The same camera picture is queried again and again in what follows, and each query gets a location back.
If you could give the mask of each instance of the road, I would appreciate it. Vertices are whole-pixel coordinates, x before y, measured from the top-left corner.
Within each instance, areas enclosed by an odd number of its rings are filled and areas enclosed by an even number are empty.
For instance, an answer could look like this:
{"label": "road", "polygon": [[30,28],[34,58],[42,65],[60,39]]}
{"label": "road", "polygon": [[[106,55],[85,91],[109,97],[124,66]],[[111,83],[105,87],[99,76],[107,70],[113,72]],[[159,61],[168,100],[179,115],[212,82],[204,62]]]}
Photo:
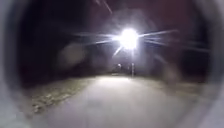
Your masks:
{"label": "road", "polygon": [[174,128],[194,99],[155,84],[126,77],[95,78],[77,95],[36,116],[34,122],[42,128]]}

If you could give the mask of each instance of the street light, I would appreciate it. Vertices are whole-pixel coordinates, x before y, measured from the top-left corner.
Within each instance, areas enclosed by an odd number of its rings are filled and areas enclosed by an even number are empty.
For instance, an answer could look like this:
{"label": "street light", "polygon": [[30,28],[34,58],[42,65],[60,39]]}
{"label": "street light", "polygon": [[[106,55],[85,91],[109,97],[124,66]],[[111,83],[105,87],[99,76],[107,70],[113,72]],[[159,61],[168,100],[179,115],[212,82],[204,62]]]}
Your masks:
{"label": "street light", "polygon": [[137,47],[139,35],[132,28],[126,28],[121,32],[121,35],[115,36],[113,40],[119,41],[120,45],[129,50]]}

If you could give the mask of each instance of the grass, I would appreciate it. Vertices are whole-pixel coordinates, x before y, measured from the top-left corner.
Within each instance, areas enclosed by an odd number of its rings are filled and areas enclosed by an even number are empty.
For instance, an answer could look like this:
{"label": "grass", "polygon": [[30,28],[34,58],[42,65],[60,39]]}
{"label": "grass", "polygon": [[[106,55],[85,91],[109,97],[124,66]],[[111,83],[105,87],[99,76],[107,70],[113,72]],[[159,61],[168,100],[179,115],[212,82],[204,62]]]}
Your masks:
{"label": "grass", "polygon": [[75,95],[84,89],[90,81],[90,78],[67,79],[27,89],[25,93],[28,98],[28,104],[32,106],[34,114],[41,113],[48,107],[57,105],[61,101]]}

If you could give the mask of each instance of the bright light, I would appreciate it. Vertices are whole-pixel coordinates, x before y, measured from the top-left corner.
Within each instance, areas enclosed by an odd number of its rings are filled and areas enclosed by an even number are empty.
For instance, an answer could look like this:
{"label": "bright light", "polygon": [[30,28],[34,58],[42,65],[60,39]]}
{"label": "bright light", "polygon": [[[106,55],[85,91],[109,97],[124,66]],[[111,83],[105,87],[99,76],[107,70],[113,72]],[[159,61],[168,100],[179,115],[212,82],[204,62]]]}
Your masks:
{"label": "bright light", "polygon": [[124,29],[120,36],[115,37],[115,40],[118,40],[125,49],[133,50],[136,48],[138,43],[138,33],[132,29]]}

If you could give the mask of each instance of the asphalt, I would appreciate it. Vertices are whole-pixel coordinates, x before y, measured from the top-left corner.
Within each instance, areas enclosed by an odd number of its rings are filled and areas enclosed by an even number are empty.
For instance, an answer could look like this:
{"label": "asphalt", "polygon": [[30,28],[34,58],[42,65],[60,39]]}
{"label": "asphalt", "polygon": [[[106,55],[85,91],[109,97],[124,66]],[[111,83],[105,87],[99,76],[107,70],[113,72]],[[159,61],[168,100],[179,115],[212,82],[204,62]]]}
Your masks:
{"label": "asphalt", "polygon": [[33,120],[46,128],[174,128],[194,104],[153,81],[99,77]]}

